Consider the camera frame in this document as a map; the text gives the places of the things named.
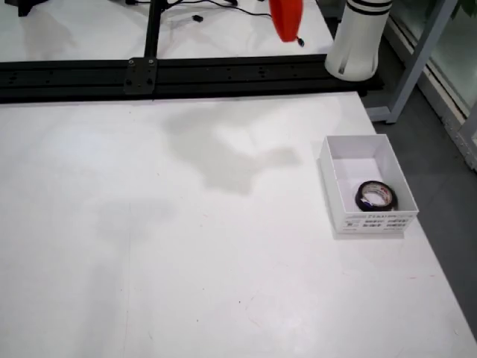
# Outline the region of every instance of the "black stand leg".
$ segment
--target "black stand leg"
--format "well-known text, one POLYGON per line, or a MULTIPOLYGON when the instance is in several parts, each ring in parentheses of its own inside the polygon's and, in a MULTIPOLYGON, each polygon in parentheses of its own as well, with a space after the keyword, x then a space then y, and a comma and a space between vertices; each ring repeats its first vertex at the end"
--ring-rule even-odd
POLYGON ((18 7, 18 16, 27 16, 33 6, 41 4, 47 0, 5 0, 5 4, 18 7))
POLYGON ((161 13, 167 9, 167 6, 167 0, 151 0, 144 57, 157 56, 157 41, 159 40, 161 13))

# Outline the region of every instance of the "gray floor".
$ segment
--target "gray floor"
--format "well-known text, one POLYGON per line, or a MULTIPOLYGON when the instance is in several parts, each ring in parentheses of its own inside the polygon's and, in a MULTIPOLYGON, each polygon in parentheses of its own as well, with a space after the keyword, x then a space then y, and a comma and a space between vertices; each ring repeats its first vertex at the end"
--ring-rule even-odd
MULTIPOLYGON (((383 41, 382 77, 390 86, 402 64, 383 41)), ((387 134, 420 208, 419 220, 477 337, 477 174, 465 164, 423 94, 415 89, 387 134)))

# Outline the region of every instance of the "glass panel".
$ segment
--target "glass panel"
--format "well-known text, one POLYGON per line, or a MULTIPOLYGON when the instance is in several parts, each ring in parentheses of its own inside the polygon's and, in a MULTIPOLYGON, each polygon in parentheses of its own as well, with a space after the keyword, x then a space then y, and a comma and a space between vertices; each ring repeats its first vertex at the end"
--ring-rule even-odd
MULTIPOLYGON (((393 19, 416 43, 437 0, 397 0, 393 19)), ((436 70, 447 92, 468 113, 477 100, 477 0, 459 0, 452 19, 432 53, 436 70)))

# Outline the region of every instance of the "metal extrusion bar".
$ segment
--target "metal extrusion bar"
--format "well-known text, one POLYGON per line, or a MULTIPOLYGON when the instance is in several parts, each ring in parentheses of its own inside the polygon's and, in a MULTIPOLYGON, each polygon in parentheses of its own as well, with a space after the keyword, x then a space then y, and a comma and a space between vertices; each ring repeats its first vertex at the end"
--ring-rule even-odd
MULTIPOLYGON (((124 89, 127 73, 133 69, 128 60, 0 63, 0 103, 290 95, 382 88, 377 76, 358 83, 334 78, 324 67, 325 57, 158 60, 160 71, 150 72, 156 73, 154 88, 134 93, 124 89)), ((148 81, 148 68, 142 72, 139 80, 148 81)))
POLYGON ((165 10, 166 5, 167 0, 151 0, 144 57, 157 57, 161 13, 165 10))
POLYGON ((397 121, 421 73, 426 67, 427 61, 431 57, 432 50, 449 21, 457 1, 458 0, 440 0, 432 12, 424 28, 424 32, 414 49, 414 54, 406 63, 404 74, 391 97, 391 103, 389 105, 391 114, 386 121, 387 123, 395 123, 397 121))

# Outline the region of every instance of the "black bracket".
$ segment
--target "black bracket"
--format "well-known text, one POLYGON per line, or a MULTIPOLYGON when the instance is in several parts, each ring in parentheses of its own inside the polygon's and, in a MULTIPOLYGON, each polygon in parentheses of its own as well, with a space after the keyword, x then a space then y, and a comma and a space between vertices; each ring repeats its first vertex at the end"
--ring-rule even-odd
POLYGON ((156 86, 156 75, 156 58, 131 58, 127 62, 124 93, 128 95, 152 95, 156 86))

